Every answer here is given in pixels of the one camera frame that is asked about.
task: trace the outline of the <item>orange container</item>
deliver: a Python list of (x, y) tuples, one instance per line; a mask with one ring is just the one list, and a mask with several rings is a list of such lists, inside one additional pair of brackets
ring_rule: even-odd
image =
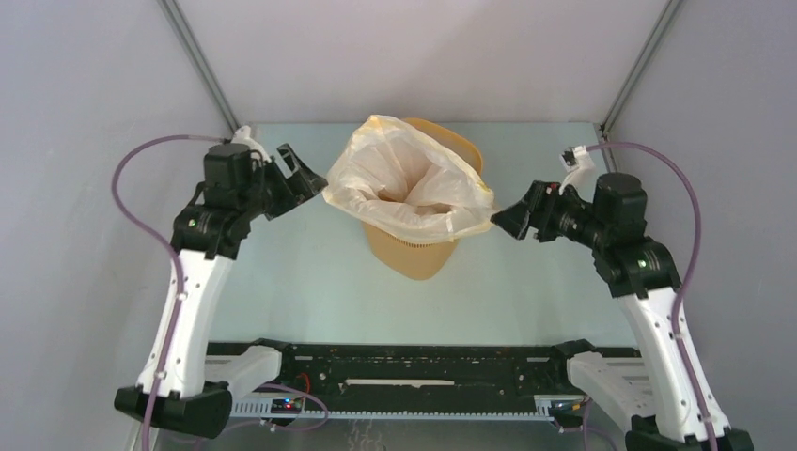
[[(416, 117), (402, 119), (421, 132), (450, 148), (481, 175), (482, 159), (478, 148), (467, 139), (435, 123)], [(370, 224), (363, 223), (371, 252), (382, 263), (407, 277), (426, 280), (440, 271), (451, 257), (458, 241), (414, 244)]]

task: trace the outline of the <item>plastic bag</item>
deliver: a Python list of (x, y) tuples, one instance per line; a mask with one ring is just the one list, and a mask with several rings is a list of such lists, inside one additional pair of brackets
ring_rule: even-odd
[(476, 170), (412, 125), (371, 116), (327, 175), (324, 200), (418, 244), (484, 232), (494, 194)]

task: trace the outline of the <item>metal corner bar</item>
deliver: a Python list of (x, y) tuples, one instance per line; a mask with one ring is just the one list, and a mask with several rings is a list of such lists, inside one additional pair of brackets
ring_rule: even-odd
[(639, 53), (639, 56), (633, 63), (631, 72), (628, 74), (628, 77), (623, 83), (622, 88), (617, 94), (615, 102), (612, 104), (612, 107), (609, 108), (606, 119), (602, 124), (604, 136), (611, 135), (612, 129), (614, 129), (623, 107), (625, 107), (629, 97), (636, 87), (636, 84), (639, 82), (643, 72), (648, 67), (650, 60), (659, 49), (659, 45), (661, 44), (666, 31), (675, 21), (678, 11), (684, 3), (684, 0), (667, 1), (667, 4), (664, 6), (661, 15), (659, 15), (659, 19), (656, 21), (656, 24), (653, 26), (653, 30), (648, 36), (648, 40), (645, 41), (645, 45), (642, 47), (642, 51)]
[(219, 113), (221, 113), (230, 131), (235, 132), (241, 127), (241, 123), (232, 112), (232, 108), (224, 95), (224, 91), (222, 91), (219, 81), (216, 79), (215, 74), (213, 74), (208, 58), (202, 53), (202, 48), (199, 47), (196, 36), (194, 36), (194, 32), (191, 31), (191, 26), (185, 19), (180, 4), (178, 4), (177, 0), (158, 0), (158, 3), (161, 4), (166, 19), (172, 24), (172, 28), (180, 40), (183, 49), (185, 49), (185, 53), (188, 54), (189, 59), (191, 59), (191, 63), (199, 74), (202, 84), (205, 85), (208, 92), (211, 94), (213, 103), (216, 104)]

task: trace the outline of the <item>black plastic mount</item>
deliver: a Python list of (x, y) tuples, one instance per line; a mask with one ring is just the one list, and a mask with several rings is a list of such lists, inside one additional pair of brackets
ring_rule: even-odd
[[(244, 144), (221, 144), (205, 155), (205, 181), (174, 221), (175, 251), (205, 252), (207, 259), (235, 259), (260, 214), (271, 221), (313, 198), (327, 185), (284, 144), (277, 151), (288, 167), (286, 177), (274, 160), (252, 158)], [(204, 203), (197, 205), (200, 197)]]
[[(686, 443), (676, 442), (659, 434), (654, 417), (631, 419), (631, 428), (625, 434), (625, 446), (628, 451), (709, 451), (708, 442), (698, 442), (692, 438)], [(719, 451), (753, 451), (753, 440), (750, 434), (741, 429), (727, 429), (717, 439)]]
[(593, 202), (572, 186), (559, 193), (559, 183), (534, 181), (515, 205), (492, 216), (492, 222), (516, 240), (537, 230), (539, 242), (564, 236), (592, 250), (595, 269), (612, 297), (635, 294), (640, 299), (656, 288), (680, 288), (675, 263), (666, 247), (645, 236), (648, 195), (634, 176), (603, 174)]
[[(123, 387), (117, 390), (114, 407), (142, 421), (149, 394), (141, 388)], [(227, 384), (205, 383), (201, 394), (195, 397), (156, 397), (152, 410), (152, 426), (214, 439), (222, 433), (232, 411), (232, 395)]]
[[(594, 350), (605, 357), (639, 356), (632, 348), (594, 348), (585, 340), (556, 347), (473, 347), (287, 344), (265, 339), (211, 342), (208, 355), (240, 355), (255, 345), (282, 352), (278, 383), (300, 390), (311, 387), (310, 393), (332, 412), (536, 413), (537, 396), (566, 395), (570, 400), (584, 395), (568, 380), (566, 362), (574, 353)], [(454, 383), (420, 387), (348, 384), (352, 379)], [(567, 404), (560, 404), (558, 411), (566, 412)]]

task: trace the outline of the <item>table surface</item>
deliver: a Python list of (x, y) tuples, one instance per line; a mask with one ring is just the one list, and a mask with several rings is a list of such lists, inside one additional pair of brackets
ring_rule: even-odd
[[(269, 151), (288, 142), (326, 174), (358, 124), (258, 124)], [(558, 155), (597, 143), (590, 123), (443, 124), (473, 142), (483, 178), (506, 207), (532, 180), (562, 180)], [(604, 170), (602, 158), (595, 158)], [(591, 200), (594, 179), (582, 193)], [(360, 223), (321, 196), (272, 222), (257, 219), (216, 310), (212, 341), (551, 345), (586, 338), (635, 346), (585, 247), (515, 241), (497, 227), (466, 238), (427, 281), (371, 254)]]

